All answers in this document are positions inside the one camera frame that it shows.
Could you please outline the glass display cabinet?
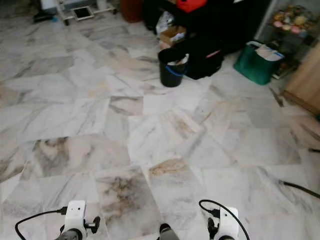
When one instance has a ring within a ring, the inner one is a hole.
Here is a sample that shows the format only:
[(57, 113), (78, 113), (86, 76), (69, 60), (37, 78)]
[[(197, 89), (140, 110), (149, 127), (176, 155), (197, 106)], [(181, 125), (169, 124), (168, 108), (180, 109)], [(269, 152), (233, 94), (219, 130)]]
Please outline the glass display cabinet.
[[(320, 0), (265, 0), (265, 2), (268, 4), (266, 12), (254, 39), (285, 56), (272, 74), (274, 79), (285, 78), (297, 70), (302, 59), (320, 38)], [(288, 5), (300, 5), (315, 14), (315, 25), (308, 33), (297, 35), (272, 26), (274, 14)]]

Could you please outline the white rack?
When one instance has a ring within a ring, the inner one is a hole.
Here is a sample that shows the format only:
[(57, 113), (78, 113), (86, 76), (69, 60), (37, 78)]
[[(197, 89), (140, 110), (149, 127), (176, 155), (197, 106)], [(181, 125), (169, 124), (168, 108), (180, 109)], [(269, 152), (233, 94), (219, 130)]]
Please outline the white rack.
[(71, 21), (79, 22), (74, 18), (72, 9), (85, 6), (91, 7), (94, 16), (102, 13), (114, 15), (118, 13), (118, 9), (108, 0), (55, 0), (58, 19), (66, 26), (70, 25)]

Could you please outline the white plastic bag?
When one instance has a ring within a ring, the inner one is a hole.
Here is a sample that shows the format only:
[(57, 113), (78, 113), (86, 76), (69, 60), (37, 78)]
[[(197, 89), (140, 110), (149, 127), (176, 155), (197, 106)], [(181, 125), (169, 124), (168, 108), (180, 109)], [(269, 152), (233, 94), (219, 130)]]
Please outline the white plastic bag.
[(175, 18), (173, 14), (168, 11), (163, 11), (155, 26), (155, 31), (157, 36), (159, 37), (160, 34), (167, 31), (169, 28), (173, 26)]

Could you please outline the black floor appliance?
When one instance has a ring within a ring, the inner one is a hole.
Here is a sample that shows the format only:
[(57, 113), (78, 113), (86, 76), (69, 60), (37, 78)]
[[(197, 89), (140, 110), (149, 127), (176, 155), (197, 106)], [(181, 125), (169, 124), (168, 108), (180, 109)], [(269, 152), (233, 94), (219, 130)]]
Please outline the black floor appliance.
[(41, 23), (45, 21), (51, 21), (56, 17), (56, 14), (54, 13), (48, 13), (44, 10), (39, 11), (32, 17), (32, 22), (34, 24)]

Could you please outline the brown clay pot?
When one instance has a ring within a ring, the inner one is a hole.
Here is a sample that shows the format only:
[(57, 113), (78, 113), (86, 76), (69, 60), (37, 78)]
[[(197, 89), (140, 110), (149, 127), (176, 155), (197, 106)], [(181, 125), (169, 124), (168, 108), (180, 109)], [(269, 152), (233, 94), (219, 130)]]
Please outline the brown clay pot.
[(128, 23), (138, 23), (144, 20), (144, 0), (119, 0), (119, 11)]

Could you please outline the green tote bag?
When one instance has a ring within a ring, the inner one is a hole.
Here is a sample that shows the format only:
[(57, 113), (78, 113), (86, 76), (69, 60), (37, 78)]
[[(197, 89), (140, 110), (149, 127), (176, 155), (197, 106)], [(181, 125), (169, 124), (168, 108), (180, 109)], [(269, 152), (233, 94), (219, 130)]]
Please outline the green tote bag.
[(285, 55), (269, 46), (249, 41), (242, 49), (233, 68), (252, 82), (264, 86), (271, 82)]

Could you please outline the artificial flower bunch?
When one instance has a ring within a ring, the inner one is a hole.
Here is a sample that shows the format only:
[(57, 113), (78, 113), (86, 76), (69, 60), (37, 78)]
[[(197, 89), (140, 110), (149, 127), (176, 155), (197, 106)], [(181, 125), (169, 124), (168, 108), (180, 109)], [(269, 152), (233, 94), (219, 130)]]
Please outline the artificial flower bunch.
[(272, 16), (271, 25), (291, 34), (303, 35), (310, 32), (315, 25), (315, 21), (315, 14), (306, 7), (288, 5)]

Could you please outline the brown cardboard box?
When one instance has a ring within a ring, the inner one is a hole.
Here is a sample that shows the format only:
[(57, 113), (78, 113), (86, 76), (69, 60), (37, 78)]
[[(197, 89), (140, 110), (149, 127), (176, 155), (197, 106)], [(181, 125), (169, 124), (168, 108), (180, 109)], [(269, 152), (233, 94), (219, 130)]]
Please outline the brown cardboard box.
[(186, 39), (186, 28), (183, 26), (170, 26), (158, 35), (160, 48), (166, 50)]

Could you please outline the light wooden cabinet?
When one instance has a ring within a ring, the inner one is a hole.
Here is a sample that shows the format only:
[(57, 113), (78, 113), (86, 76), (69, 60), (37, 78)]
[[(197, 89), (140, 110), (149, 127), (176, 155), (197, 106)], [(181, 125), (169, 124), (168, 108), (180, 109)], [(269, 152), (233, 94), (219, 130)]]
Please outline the light wooden cabinet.
[(320, 115), (320, 42), (302, 60), (282, 96), (311, 114)]

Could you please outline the black bag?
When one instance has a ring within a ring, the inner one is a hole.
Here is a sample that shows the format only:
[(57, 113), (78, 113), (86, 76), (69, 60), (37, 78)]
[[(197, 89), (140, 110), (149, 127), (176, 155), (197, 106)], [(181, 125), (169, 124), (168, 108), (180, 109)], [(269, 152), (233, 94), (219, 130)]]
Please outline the black bag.
[(184, 48), (189, 54), (187, 77), (198, 80), (210, 77), (221, 69), (225, 53), (220, 39), (197, 36), (186, 40)]

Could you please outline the red bag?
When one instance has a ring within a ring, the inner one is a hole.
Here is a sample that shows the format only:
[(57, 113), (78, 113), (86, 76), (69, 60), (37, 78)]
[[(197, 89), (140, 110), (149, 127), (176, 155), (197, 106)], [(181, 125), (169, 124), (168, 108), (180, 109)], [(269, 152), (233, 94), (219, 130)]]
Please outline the red bag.
[(185, 13), (192, 13), (207, 4), (208, 0), (176, 0), (175, 5)]

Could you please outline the black furniture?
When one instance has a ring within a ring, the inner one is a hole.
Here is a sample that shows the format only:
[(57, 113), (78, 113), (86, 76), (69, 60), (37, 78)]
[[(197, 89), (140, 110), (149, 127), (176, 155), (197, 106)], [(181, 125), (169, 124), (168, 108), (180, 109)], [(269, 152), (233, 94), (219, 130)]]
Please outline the black furniture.
[(192, 37), (218, 39), (226, 53), (234, 53), (253, 41), (272, 0), (204, 0), (205, 4), (186, 12), (170, 0), (142, 0), (142, 18), (154, 31), (162, 13), (173, 16), (174, 24)]

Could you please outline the white framed tablet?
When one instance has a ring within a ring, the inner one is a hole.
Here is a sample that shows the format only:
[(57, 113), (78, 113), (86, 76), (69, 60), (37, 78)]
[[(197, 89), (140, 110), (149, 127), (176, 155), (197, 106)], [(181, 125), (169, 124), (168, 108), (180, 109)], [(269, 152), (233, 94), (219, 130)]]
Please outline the white framed tablet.
[(75, 7), (71, 10), (76, 21), (94, 18), (94, 12), (90, 6)]

